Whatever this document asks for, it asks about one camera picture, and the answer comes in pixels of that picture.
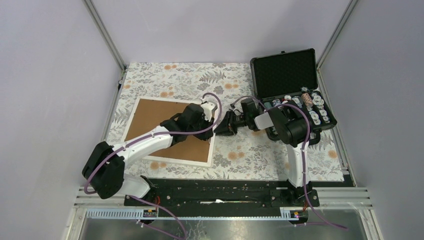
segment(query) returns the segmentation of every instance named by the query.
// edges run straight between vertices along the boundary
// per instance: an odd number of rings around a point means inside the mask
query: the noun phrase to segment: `black case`
[[[254,96],[263,103],[271,102],[274,99],[281,100],[285,95],[300,97],[303,93],[302,87],[307,87],[310,92],[315,92],[322,97],[322,94],[317,91],[318,77],[313,48],[293,52],[282,51],[280,54],[255,57],[250,60],[250,69],[253,77]],[[314,105],[312,108],[319,113],[317,106]],[[321,124],[315,125],[303,104],[302,110],[308,116],[309,122],[312,122],[312,132],[319,133],[331,129],[337,124],[337,120],[326,102],[324,109],[327,111],[330,121],[325,123],[322,116],[318,114]],[[266,129],[268,138],[273,141],[279,140],[278,135],[274,134],[271,129],[271,127]],[[318,134],[315,143],[319,142],[319,137]]]

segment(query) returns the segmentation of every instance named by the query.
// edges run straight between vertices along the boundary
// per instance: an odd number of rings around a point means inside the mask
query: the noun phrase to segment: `floral tablecloth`
[[[239,96],[253,94],[248,63],[131,63],[108,132],[110,144],[121,141],[138,96],[195,100],[213,92],[226,111]],[[268,139],[265,131],[239,128],[236,136],[217,136],[211,167],[142,160],[127,170],[150,178],[286,180],[290,169],[286,146]],[[313,181],[343,181],[331,132],[308,148]]]

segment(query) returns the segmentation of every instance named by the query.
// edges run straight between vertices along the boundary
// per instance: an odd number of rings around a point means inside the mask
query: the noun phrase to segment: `floral pattern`
[[[219,96],[223,111],[238,97],[252,95],[249,64],[131,63],[107,141],[110,144],[121,141],[138,96],[195,100],[205,92]],[[286,180],[289,170],[287,149],[282,142],[269,140],[264,130],[254,132],[241,127],[235,136],[215,138],[211,167],[143,160],[127,172],[151,178]],[[321,133],[319,144],[308,148],[308,170],[313,181],[343,181],[329,130]]]

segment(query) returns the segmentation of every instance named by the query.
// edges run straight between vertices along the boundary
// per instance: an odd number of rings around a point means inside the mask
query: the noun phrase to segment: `gray wall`
[[[94,0],[129,62],[239,62],[323,52],[349,0]]]
[[[0,6],[0,239],[58,240],[119,69],[81,0]]]
[[[422,238],[424,1],[360,1],[322,72],[386,240]]]

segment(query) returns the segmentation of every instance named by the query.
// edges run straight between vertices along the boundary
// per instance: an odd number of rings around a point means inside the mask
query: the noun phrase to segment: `foam lining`
[[[255,94],[260,99],[297,93],[301,87],[318,87],[313,48],[253,58],[250,67]]]

